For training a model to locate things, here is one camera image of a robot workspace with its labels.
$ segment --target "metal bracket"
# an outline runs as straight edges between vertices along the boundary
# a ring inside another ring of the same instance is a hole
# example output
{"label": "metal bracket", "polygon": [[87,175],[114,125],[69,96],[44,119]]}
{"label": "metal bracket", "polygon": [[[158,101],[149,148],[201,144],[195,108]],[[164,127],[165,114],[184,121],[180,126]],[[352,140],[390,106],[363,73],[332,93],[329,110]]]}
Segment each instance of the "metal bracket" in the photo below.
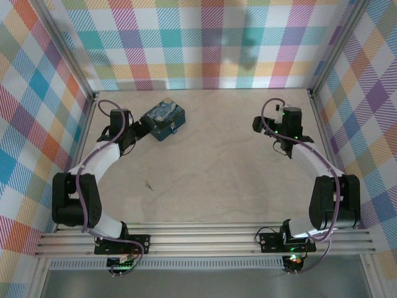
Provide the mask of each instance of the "metal bracket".
{"label": "metal bracket", "polygon": [[[150,235],[127,235],[126,240],[141,243],[143,254],[149,253]],[[142,253],[137,245],[124,242],[113,242],[109,240],[95,239],[95,255],[129,255],[131,253]]]}
{"label": "metal bracket", "polygon": [[261,242],[261,253],[312,253],[316,251],[316,244],[296,243],[284,244],[281,234],[278,233],[261,233],[259,234]]}

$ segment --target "small blue box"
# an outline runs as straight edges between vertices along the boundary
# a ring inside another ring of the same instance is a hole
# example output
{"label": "small blue box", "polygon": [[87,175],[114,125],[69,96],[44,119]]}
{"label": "small blue box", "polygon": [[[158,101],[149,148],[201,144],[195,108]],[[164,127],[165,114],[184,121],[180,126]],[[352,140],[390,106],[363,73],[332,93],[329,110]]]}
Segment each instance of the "small blue box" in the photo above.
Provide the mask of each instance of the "small blue box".
{"label": "small blue box", "polygon": [[157,106],[146,112],[143,119],[151,125],[151,134],[159,141],[163,141],[185,123],[185,110],[178,106],[174,101],[165,98]]}

